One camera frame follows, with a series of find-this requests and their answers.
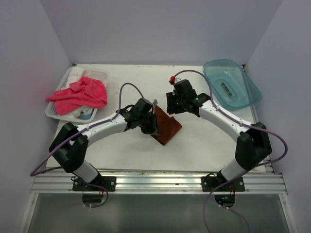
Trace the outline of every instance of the pink towel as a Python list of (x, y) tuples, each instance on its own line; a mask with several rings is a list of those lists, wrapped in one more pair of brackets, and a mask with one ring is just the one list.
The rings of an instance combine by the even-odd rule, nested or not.
[(101, 81), (82, 77), (79, 81), (71, 83), (70, 88), (55, 91), (47, 101), (55, 102), (58, 114), (64, 115), (84, 105), (91, 108), (105, 107), (107, 91)]

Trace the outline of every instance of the white plastic basket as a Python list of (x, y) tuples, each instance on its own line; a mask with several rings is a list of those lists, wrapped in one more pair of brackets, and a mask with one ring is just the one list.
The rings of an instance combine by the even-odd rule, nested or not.
[[(66, 73), (64, 74), (62, 80), (60, 81), (56, 91), (58, 91), (61, 88), (65, 87), (65, 85), (67, 83), (68, 76), (69, 76), (71, 70), (72, 70), (72, 67), (70, 67), (66, 71)], [(95, 69), (87, 69), (87, 71), (90, 73), (91, 78), (101, 80), (103, 82), (103, 84), (105, 85), (105, 87), (107, 88), (107, 82), (108, 82), (108, 79), (109, 79), (109, 76), (110, 76), (107, 71), (95, 70)], [(92, 112), (91, 118), (88, 119), (88, 120), (83, 120), (83, 119), (79, 119), (79, 118), (70, 118), (70, 117), (65, 117), (65, 116), (59, 115), (57, 113), (56, 109), (55, 109), (54, 102), (49, 102), (49, 104), (48, 104), (48, 106), (47, 106), (47, 108), (45, 110), (45, 114), (48, 117), (52, 117), (52, 118), (58, 119), (58, 120), (66, 120), (66, 121), (79, 122), (79, 123), (91, 122), (93, 120), (93, 118), (95, 117), (96, 112), (97, 112), (97, 109), (95, 108), (94, 111)]]

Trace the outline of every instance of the tabletop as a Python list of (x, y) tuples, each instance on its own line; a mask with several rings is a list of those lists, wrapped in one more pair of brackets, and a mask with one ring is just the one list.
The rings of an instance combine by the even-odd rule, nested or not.
[[(157, 99), (158, 106), (166, 111), (166, 93), (172, 92), (171, 76), (184, 69), (202, 71), (197, 66), (137, 66), (137, 65), (87, 65), (85, 69), (101, 69), (110, 73), (107, 83), (108, 105), (99, 109), (94, 120), (113, 114), (118, 108), (119, 90), (123, 83), (135, 84), (146, 99)], [(205, 80), (195, 73), (178, 76), (188, 79), (197, 94), (209, 94)], [(131, 86), (122, 92), (122, 107), (135, 104), (139, 93)], [(232, 112), (240, 118), (255, 123), (256, 112), (252, 107)], [(183, 128), (166, 144), (158, 143), (140, 128), (106, 137), (92, 144), (86, 152), (86, 160), (96, 168), (123, 170), (169, 170), (169, 171), (219, 171), (235, 154), (236, 144), (230, 136), (212, 123), (190, 113), (174, 115)], [(59, 121), (56, 133), (65, 121)], [(47, 167), (58, 166), (54, 158)], [(252, 172), (265, 172), (257, 167)]]

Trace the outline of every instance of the black mounting bracket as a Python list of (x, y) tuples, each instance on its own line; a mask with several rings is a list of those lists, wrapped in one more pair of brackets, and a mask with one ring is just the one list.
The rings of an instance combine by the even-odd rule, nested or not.
[[(72, 179), (72, 181), (73, 181), (73, 186), (72, 186), (73, 191), (76, 191), (76, 192), (101, 191), (98, 188), (85, 185), (82, 182), (81, 178), (79, 177)], [(105, 189), (107, 189), (108, 192), (114, 192), (116, 189), (116, 184), (117, 184), (116, 181), (117, 181), (117, 178), (115, 176), (102, 176), (100, 183)]]
[[(201, 186), (202, 186), (202, 191), (203, 192), (210, 192), (214, 188), (216, 188), (218, 185), (217, 184), (217, 177), (215, 176), (203, 176), (201, 177)], [(244, 186), (244, 181), (243, 177), (240, 177), (233, 182), (229, 183), (228, 185), (217, 189), (215, 192), (231, 192), (235, 187), (236, 192), (244, 192), (245, 191), (245, 186)]]

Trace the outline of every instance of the brown cloth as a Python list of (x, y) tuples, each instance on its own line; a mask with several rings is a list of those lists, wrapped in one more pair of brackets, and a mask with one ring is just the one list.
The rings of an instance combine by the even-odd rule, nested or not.
[(169, 117), (160, 107), (155, 107), (155, 115), (160, 135), (152, 137), (162, 145), (166, 145), (174, 135), (182, 128), (182, 125), (174, 118)]

